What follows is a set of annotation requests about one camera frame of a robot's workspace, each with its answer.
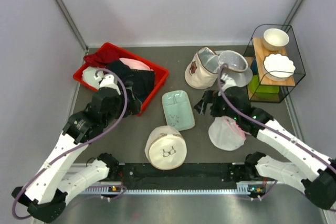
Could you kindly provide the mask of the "white mesh bra laundry bag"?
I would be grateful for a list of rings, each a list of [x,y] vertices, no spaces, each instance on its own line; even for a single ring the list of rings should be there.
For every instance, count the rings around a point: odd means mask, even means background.
[[[172,170],[185,162],[187,147],[180,132],[166,125],[159,126],[150,133],[144,152],[155,168]]]

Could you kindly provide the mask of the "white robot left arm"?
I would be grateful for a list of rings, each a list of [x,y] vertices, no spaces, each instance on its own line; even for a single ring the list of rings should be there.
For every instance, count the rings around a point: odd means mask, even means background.
[[[110,121],[117,125],[123,117],[140,113],[141,105],[131,87],[100,88],[84,110],[69,117],[56,146],[35,177],[13,190],[14,202],[26,206],[31,217],[51,223],[91,185],[116,179],[119,162],[108,153],[100,154],[90,166],[70,178],[64,176],[89,144],[112,130]]]

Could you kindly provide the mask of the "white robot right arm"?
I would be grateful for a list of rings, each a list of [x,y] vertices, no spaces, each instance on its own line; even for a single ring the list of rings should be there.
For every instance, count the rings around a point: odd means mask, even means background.
[[[230,87],[223,93],[205,91],[194,109],[198,114],[205,114],[207,108],[211,116],[232,119],[240,129],[288,160],[280,162],[260,152],[249,154],[245,161],[248,178],[272,178],[299,190],[318,208],[332,209],[335,204],[334,158],[313,150],[289,133],[271,114],[251,105],[242,88]]]

